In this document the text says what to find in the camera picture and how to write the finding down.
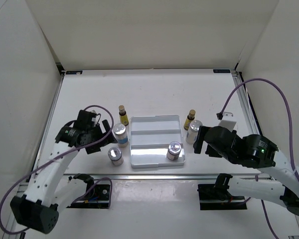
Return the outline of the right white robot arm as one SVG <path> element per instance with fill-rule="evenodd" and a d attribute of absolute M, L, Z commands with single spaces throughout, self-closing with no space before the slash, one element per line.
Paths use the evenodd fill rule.
<path fill-rule="evenodd" d="M 221 126 L 200 126 L 194 153 L 200 154 L 203 143 L 207 143 L 206 154 L 215 154 L 232 164 L 256 169 L 273 178 L 271 182 L 245 180 L 231 174 L 221 173 L 209 191 L 216 200 L 244 196 L 275 203 L 299 216 L 299 167 L 266 137 L 251 134 L 237 135 Z"/>

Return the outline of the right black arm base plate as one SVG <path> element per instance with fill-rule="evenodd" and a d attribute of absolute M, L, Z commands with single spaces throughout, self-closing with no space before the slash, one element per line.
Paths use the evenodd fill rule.
<path fill-rule="evenodd" d="M 244 196 L 232 196 L 228 192 L 218 191 L 213 184 L 198 184 L 197 192 L 201 211 L 247 209 Z"/>

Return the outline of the short white-lid spice jar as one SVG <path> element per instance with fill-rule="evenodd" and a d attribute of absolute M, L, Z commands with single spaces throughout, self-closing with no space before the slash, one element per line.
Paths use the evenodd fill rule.
<path fill-rule="evenodd" d="M 108 157 L 113 165 L 120 166 L 124 162 L 122 152 L 119 148 L 112 147 L 108 151 Z"/>
<path fill-rule="evenodd" d="M 169 160 L 177 160 L 179 158 L 179 155 L 181 153 L 181 144 L 177 141 L 173 141 L 169 144 L 167 148 L 167 154 L 166 157 Z"/>

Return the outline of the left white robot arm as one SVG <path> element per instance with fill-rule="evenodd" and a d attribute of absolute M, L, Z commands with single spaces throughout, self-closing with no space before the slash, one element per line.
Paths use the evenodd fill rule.
<path fill-rule="evenodd" d="M 76 120 L 61 128 L 47 162 L 38 168 L 37 177 L 22 196 L 13 197 L 10 202 L 18 224 L 48 234 L 65 208 L 94 197 L 96 183 L 88 174 L 76 174 L 66 186 L 60 190 L 57 187 L 81 149 L 92 154 L 116 142 L 112 133 L 114 123 L 100 118 L 97 113 L 80 110 Z"/>

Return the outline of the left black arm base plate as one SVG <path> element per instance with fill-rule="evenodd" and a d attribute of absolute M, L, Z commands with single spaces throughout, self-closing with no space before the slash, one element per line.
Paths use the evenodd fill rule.
<path fill-rule="evenodd" d="M 92 187 L 90 195 L 70 205 L 75 209 L 109 209 L 111 206 L 113 182 L 110 178 L 104 177 L 97 180 Z"/>

